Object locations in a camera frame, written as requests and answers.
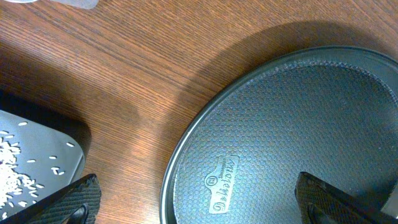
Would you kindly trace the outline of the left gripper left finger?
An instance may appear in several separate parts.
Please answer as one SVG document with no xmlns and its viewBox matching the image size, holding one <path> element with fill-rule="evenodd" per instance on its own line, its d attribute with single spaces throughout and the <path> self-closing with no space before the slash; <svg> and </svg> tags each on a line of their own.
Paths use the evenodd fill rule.
<svg viewBox="0 0 398 224">
<path fill-rule="evenodd" d="M 94 223 L 100 201 L 98 178 L 88 174 L 1 223 Z"/>
</svg>

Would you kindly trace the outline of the rice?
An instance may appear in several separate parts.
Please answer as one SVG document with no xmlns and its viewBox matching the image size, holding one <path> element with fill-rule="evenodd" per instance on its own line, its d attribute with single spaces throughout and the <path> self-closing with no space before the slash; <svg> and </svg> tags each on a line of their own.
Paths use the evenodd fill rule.
<svg viewBox="0 0 398 224">
<path fill-rule="evenodd" d="M 1 220 L 70 184 L 82 158 L 64 133 L 31 121 L 1 123 Z"/>
</svg>

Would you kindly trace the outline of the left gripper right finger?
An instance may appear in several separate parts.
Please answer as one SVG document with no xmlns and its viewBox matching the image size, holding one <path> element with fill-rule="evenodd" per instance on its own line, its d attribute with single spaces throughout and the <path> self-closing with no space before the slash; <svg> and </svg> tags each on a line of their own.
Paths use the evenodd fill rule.
<svg viewBox="0 0 398 224">
<path fill-rule="evenodd" d="M 295 198 L 302 223 L 397 223 L 397 214 L 365 205 L 308 172 L 301 172 L 295 186 Z"/>
</svg>

